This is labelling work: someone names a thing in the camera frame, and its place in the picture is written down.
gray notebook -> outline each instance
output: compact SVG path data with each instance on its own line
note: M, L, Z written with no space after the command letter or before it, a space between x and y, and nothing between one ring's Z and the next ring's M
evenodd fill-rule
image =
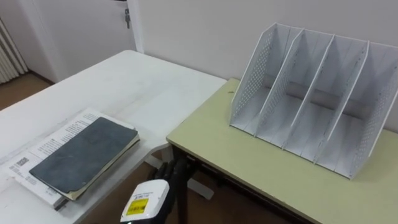
M70 200L76 200L138 141L136 130L98 118L29 172Z

white wall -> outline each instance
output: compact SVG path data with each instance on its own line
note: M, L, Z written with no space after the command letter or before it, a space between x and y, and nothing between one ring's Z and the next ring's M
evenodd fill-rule
M241 78L274 22L398 45L393 0L140 0L146 54L222 78ZM398 131L398 103L387 120Z
M57 67L49 54L51 46L46 41L32 1L0 0L0 17L5 23L28 68L53 82L57 82Z

radiator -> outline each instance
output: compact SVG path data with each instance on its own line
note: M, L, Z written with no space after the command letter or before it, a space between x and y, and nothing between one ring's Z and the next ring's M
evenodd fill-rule
M27 72L27 67L0 19L0 84Z

white desk organizer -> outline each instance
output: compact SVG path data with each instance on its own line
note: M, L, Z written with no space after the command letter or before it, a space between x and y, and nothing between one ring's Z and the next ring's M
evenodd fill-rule
M398 94L398 48L274 24L232 101L230 125L352 179Z

white device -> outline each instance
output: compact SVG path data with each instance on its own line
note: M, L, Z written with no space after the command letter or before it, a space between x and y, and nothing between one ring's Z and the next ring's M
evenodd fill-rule
M139 184L124 207L120 222L133 224L156 217L169 190L169 183L162 179Z

